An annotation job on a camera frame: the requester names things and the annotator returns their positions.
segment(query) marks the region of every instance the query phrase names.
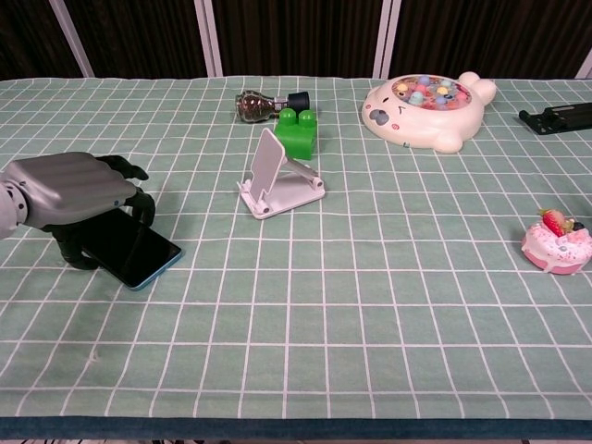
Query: bear-shaped toy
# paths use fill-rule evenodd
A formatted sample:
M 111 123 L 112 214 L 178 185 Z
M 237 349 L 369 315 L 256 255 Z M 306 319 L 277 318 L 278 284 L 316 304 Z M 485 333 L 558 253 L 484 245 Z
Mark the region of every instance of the bear-shaped toy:
M 471 71 L 457 80 L 432 75 L 401 76 L 370 90 L 362 120 L 375 135 L 410 148 L 456 153 L 474 137 L 496 84 Z

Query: strawberry toy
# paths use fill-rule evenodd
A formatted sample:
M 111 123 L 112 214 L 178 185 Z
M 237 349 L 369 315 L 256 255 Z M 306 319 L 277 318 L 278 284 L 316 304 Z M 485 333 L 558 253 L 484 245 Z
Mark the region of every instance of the strawberry toy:
M 543 224 L 545 224 L 556 236 L 561 237 L 566 231 L 571 231 L 573 221 L 566 220 L 561 211 L 540 210 L 539 213 L 543 217 Z

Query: pink donut toy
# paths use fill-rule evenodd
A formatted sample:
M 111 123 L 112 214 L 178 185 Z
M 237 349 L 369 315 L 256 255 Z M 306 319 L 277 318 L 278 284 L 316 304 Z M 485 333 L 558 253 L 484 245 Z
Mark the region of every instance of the pink donut toy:
M 532 225 L 522 240 L 522 251 L 547 273 L 572 275 L 592 258 L 592 237 L 580 222 L 558 210 L 541 210 L 541 221 Z

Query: green checkered tablecloth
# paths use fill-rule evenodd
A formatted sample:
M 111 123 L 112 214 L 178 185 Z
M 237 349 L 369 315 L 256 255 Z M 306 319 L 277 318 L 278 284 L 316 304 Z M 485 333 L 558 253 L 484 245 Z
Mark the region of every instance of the green checkered tablecloth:
M 0 417 L 592 419 L 592 268 L 547 275 L 520 251 L 539 208 L 592 227 L 592 131 L 517 117 L 592 102 L 592 81 L 498 80 L 458 154 L 367 130 L 381 82 L 0 82 L 0 169 L 122 154 L 185 251 L 132 292 L 38 230 L 0 241 Z M 235 118 L 248 88 L 311 94 L 323 200 L 248 212 L 237 182 L 275 125 Z

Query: toy ear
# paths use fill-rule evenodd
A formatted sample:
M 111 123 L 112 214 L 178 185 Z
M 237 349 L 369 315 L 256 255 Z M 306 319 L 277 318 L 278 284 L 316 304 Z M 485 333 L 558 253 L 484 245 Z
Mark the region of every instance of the toy ear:
M 488 105 L 496 95 L 496 84 L 491 80 L 481 79 L 471 86 L 473 91 L 481 98 L 483 105 Z
M 461 77 L 459 77 L 459 82 L 462 83 L 463 85 L 471 87 L 479 79 L 481 79 L 481 78 L 475 72 L 466 71 L 463 74 L 461 74 Z

